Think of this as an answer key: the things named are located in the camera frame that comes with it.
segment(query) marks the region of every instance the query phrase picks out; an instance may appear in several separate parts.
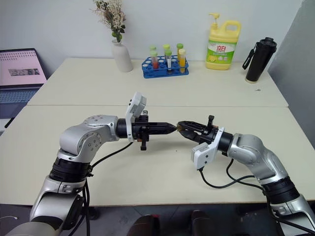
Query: black cable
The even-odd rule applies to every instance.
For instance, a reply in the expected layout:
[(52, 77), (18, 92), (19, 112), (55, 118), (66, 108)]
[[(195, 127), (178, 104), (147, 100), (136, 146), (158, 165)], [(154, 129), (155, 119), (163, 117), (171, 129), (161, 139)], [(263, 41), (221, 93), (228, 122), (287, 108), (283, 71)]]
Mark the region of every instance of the black cable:
[[(123, 150), (125, 150), (127, 147), (129, 147), (131, 144), (133, 143), (129, 143), (128, 145), (126, 145), (125, 147), (123, 147), (122, 149), (115, 151), (105, 157), (103, 157), (102, 159), (96, 161), (93, 165), (92, 168), (94, 168), (96, 165), (98, 165), (100, 162), (102, 162), (103, 160), (106, 160), (108, 157), (111, 157)], [(77, 229), (79, 228), (79, 226), (81, 225), (81, 223), (83, 222), (84, 218), (86, 219), (86, 224), (87, 224), (87, 236), (90, 236), (90, 215), (89, 215), (89, 206), (90, 206), (90, 191), (89, 191), (89, 186), (88, 186), (88, 180), (86, 180), (85, 185), (83, 187), (82, 190), (82, 194), (83, 194), (83, 204), (84, 204), (84, 209), (83, 209), (83, 213), (82, 216), (80, 218), (80, 220), (78, 221), (78, 223), (76, 224), (76, 226), (73, 228), (73, 230), (71, 231), (71, 233), (68, 236), (72, 236)]]
[(308, 232), (308, 233), (310, 233), (310, 234), (312, 234), (312, 235), (315, 235), (315, 231), (313, 231), (313, 230), (310, 230), (310, 229), (308, 229), (308, 228), (306, 228), (306, 227), (304, 227), (304, 226), (297, 225), (297, 224), (294, 224), (294, 223), (292, 223), (292, 222), (290, 222), (290, 221), (283, 220), (283, 219), (281, 219), (281, 218), (279, 218), (279, 217), (276, 217), (276, 216), (273, 214), (273, 212), (272, 212), (272, 209), (271, 209), (271, 206), (270, 206), (270, 201), (269, 201), (268, 198), (267, 198), (267, 208), (268, 208), (268, 211), (269, 211), (271, 217), (272, 217), (274, 220), (279, 221), (279, 222), (281, 222), (281, 223), (284, 223), (284, 224), (286, 224), (286, 225), (289, 225), (289, 226), (298, 228), (298, 229), (303, 230), (303, 231), (305, 231), (305, 232)]
[(86, 220), (86, 228), (87, 228), (87, 236), (91, 234), (90, 228), (90, 215), (89, 215), (89, 204), (90, 204), (90, 192), (88, 187), (88, 180), (86, 180), (83, 187), (83, 198), (84, 198), (84, 212), (85, 212), (85, 220)]
[(233, 185), (233, 184), (235, 184), (235, 183), (238, 183), (240, 180), (243, 180), (243, 179), (246, 179), (246, 178), (252, 178), (252, 176), (243, 176), (243, 177), (238, 178), (238, 179), (234, 180), (233, 182), (228, 183), (228, 184), (226, 184), (226, 185), (215, 186), (215, 185), (213, 185), (213, 184), (210, 184), (210, 183), (205, 179), (205, 177), (204, 177), (204, 175), (203, 175), (203, 173), (202, 173), (202, 168), (199, 169), (199, 172), (200, 172), (200, 174), (201, 174), (202, 180), (203, 180), (207, 185), (209, 185), (209, 186), (212, 187), (212, 188), (226, 188), (226, 187), (229, 187), (229, 186), (231, 186), (231, 185)]
[[(230, 177), (231, 180), (236, 180), (235, 178), (233, 178), (230, 173), (228, 172), (228, 170), (230, 169), (231, 165), (233, 164), (233, 161), (234, 159), (231, 159), (230, 163), (228, 164), (228, 166), (226, 167), (226, 174), (227, 176)], [(251, 186), (251, 187), (254, 187), (254, 188), (259, 188), (261, 191), (264, 191), (264, 189), (256, 184), (251, 184), (251, 183), (245, 183), (245, 182), (242, 182), (242, 181), (237, 181), (238, 183), (240, 184), (243, 184), (243, 185), (247, 185), (247, 186)]]
[[(228, 172), (229, 168), (230, 168), (231, 165), (233, 164), (233, 161), (234, 161), (234, 159), (232, 159), (232, 160), (230, 161), (230, 163), (228, 164), (228, 166), (226, 167), (226, 173), (227, 173), (227, 175), (228, 175), (232, 180), (237, 180), (237, 179), (233, 178), (233, 177), (230, 175), (230, 173)], [(260, 186), (258, 186), (258, 185), (250, 184), (250, 183), (245, 183), (245, 182), (241, 182), (241, 181), (238, 181), (238, 182), (241, 183), (241, 184), (244, 184), (244, 185), (248, 185), (248, 186), (251, 186), (251, 187), (259, 188), (260, 190), (264, 191), (263, 188), (260, 187)], [(268, 211), (269, 211), (271, 217), (272, 217), (274, 220), (279, 221), (279, 222), (284, 223), (284, 224), (287, 224), (287, 225), (290, 225), (290, 226), (292, 226), (292, 227), (298, 228), (298, 229), (300, 229), (300, 230), (306, 231), (306, 232), (308, 232), (308, 233), (310, 233), (310, 234), (312, 234), (312, 235), (315, 235), (315, 231), (313, 231), (313, 230), (310, 230), (310, 229), (305, 228), (305, 227), (303, 227), (303, 226), (301, 226), (301, 225), (297, 225), (297, 224), (294, 224), (294, 223), (292, 223), (292, 222), (290, 222), (290, 221), (283, 220), (283, 219), (280, 219), (280, 218), (276, 217), (276, 216), (273, 214), (273, 212), (272, 212), (272, 209), (271, 209), (271, 206), (270, 206), (270, 201), (269, 201), (268, 198), (267, 198), (267, 208), (268, 208)]]
[(117, 154), (117, 153), (119, 153), (119, 152), (125, 150), (125, 149), (126, 149), (127, 147), (129, 147), (131, 144), (133, 144), (133, 143), (129, 143), (127, 146), (123, 147), (122, 149), (120, 149), (120, 150), (118, 150), (118, 151), (115, 151), (115, 152), (113, 152), (113, 153), (111, 153), (111, 154), (109, 154), (109, 155), (103, 157), (102, 159), (99, 159), (98, 161), (96, 161), (96, 162), (92, 165), (92, 168), (94, 168), (96, 165), (98, 165), (98, 164), (99, 164), (100, 162), (102, 162), (103, 160), (106, 160), (108, 157), (111, 157), (111, 156), (113, 156), (113, 155), (115, 155), (115, 154)]
[(84, 218), (85, 218), (85, 214), (82, 214), (80, 220), (78, 221), (78, 223), (77, 223), (76, 226), (73, 228), (73, 230), (71, 231), (71, 233), (69, 233), (68, 236), (72, 236), (72, 235), (77, 231), (77, 229), (79, 228), (79, 226), (80, 226), (81, 223), (83, 222)]

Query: black thermos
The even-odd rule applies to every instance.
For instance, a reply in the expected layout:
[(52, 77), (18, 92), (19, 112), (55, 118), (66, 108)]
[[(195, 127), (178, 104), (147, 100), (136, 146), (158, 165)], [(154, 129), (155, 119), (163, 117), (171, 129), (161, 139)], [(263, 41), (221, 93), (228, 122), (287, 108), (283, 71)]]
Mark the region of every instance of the black thermos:
[(267, 37), (255, 44), (255, 47), (250, 51), (250, 54), (243, 64), (243, 69), (245, 70), (253, 57), (250, 68), (248, 69), (246, 75), (247, 82), (257, 82), (258, 78), (265, 69), (268, 61), (270, 60), (272, 54), (276, 51), (276, 49), (277, 43), (274, 42), (273, 38)]

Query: white wall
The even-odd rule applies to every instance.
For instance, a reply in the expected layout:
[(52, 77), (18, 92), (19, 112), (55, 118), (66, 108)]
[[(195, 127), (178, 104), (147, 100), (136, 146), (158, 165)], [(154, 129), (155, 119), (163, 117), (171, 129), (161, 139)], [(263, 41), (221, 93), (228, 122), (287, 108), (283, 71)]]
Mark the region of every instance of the white wall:
[[(148, 46), (182, 42), (188, 59), (204, 60), (209, 12), (242, 23), (235, 61), (244, 61), (265, 36), (280, 44), (302, 0), (124, 0), (123, 42), (134, 59), (144, 59)], [(111, 56), (111, 33), (98, 23), (92, 0), (0, 0), (0, 49), (34, 47), (48, 74), (66, 57)]]

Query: test tube cap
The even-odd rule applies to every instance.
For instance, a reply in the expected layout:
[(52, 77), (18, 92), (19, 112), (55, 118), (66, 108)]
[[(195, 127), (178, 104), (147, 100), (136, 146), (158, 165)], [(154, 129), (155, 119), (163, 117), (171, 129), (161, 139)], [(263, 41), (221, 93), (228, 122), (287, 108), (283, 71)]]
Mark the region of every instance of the test tube cap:
[(155, 45), (150, 45), (150, 51), (155, 51), (157, 48)]
[(177, 47), (178, 49), (181, 49), (181, 48), (184, 47), (184, 45), (183, 45), (182, 43), (178, 43), (178, 44), (176, 45), (176, 47)]
[(157, 51), (150, 51), (150, 55), (156, 57), (158, 55)]
[(164, 49), (164, 50), (171, 49), (171, 45), (169, 45), (169, 44), (163, 44), (163, 49)]
[(172, 51), (169, 50), (169, 49), (166, 49), (166, 50), (165, 50), (165, 55), (166, 55), (166, 56), (171, 56), (171, 55), (172, 55)]
[(180, 49), (180, 50), (178, 50), (178, 53), (180, 55), (185, 55), (186, 54), (186, 50), (185, 49)]

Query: vase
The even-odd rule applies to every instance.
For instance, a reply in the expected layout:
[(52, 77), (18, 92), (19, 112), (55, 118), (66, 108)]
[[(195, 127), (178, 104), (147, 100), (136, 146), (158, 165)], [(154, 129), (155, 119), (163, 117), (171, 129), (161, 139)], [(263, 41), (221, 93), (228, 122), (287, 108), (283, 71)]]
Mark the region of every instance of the vase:
[(126, 46), (121, 42), (118, 43), (116, 39), (114, 39), (112, 42), (112, 53), (118, 69), (121, 72), (132, 71), (133, 66)]

